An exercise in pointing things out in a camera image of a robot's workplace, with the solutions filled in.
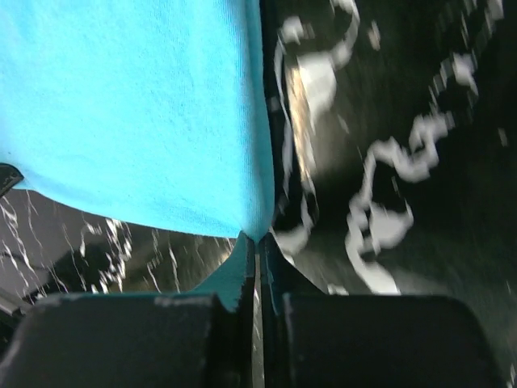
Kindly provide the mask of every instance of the black surface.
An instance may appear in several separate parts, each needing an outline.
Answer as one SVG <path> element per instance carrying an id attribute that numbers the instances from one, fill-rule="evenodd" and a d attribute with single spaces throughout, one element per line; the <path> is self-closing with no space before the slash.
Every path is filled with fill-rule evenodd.
<path id="1" fill-rule="evenodd" d="M 292 387 L 506 385 L 473 314 L 452 299 L 286 296 L 284 309 Z"/>
<path id="2" fill-rule="evenodd" d="M 235 321 L 209 296 L 53 298 L 23 320 L 0 385 L 235 386 Z"/>

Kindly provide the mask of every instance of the cloth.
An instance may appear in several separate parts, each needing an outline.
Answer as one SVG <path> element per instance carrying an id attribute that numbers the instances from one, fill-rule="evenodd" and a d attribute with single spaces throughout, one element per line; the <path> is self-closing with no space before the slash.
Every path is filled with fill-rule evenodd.
<path id="1" fill-rule="evenodd" d="M 89 213 L 258 240 L 275 202 L 259 0 L 0 0 L 0 162 Z"/>

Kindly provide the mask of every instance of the floor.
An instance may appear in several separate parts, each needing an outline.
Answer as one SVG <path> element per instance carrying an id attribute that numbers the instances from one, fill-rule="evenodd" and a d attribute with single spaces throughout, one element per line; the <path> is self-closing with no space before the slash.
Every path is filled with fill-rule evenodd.
<path id="1" fill-rule="evenodd" d="M 505 2 L 505 19 L 492 34 L 483 26 L 486 10 L 497 18 L 496 0 L 356 0 L 355 41 L 352 2 L 277 3 L 288 21 L 283 39 L 296 149 L 320 209 L 294 263 L 331 293 L 459 298 L 479 318 L 514 386 L 517 3 Z M 464 24 L 462 14 L 468 15 Z M 462 31 L 478 59 L 478 99 L 454 79 L 443 91 L 433 89 L 440 63 L 464 50 Z M 436 154 L 432 146 L 415 147 L 424 152 L 428 176 L 415 173 L 417 157 L 408 159 L 407 172 L 403 157 L 395 161 L 396 150 L 411 146 L 415 117 L 439 112 L 453 112 L 454 128 L 433 137 Z M 365 171 L 371 180 L 364 180 Z M 372 187 L 371 196 L 360 192 L 362 185 Z M 26 299 L 66 290 L 184 291 L 233 246 L 228 239 L 96 217 L 32 192 L 11 191 L 0 205 L 1 286 Z M 48 273 L 51 265 L 55 271 Z"/>

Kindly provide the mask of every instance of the turquoise fabric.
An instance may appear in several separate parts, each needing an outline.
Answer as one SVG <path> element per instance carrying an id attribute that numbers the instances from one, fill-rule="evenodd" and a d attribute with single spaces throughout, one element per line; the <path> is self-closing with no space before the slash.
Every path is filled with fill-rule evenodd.
<path id="1" fill-rule="evenodd" d="M 90 213 L 258 240 L 262 76 L 259 0 L 0 0 L 0 162 Z"/>

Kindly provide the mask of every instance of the dark plastic part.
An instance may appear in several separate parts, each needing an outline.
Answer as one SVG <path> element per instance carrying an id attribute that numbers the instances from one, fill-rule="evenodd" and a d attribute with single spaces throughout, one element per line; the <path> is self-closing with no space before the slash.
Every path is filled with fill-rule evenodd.
<path id="1" fill-rule="evenodd" d="M 0 386 L 239 386 L 235 315 L 215 296 L 64 296 L 22 321 Z"/>
<path id="2" fill-rule="evenodd" d="M 303 293 L 324 297 L 283 257 L 275 239 L 266 235 L 258 245 L 260 252 L 260 297 L 263 324 L 263 366 L 266 388 L 288 385 L 288 354 L 286 333 L 281 316 L 284 313 L 282 296 L 285 293 Z"/>
<path id="3" fill-rule="evenodd" d="M 0 198 L 22 180 L 23 175 L 16 168 L 9 164 L 0 163 Z"/>
<path id="4" fill-rule="evenodd" d="M 291 387 L 503 388 L 477 320 L 447 297 L 284 299 Z"/>
<path id="5" fill-rule="evenodd" d="M 0 322 L 14 328 L 31 308 L 31 304 L 0 288 Z"/>

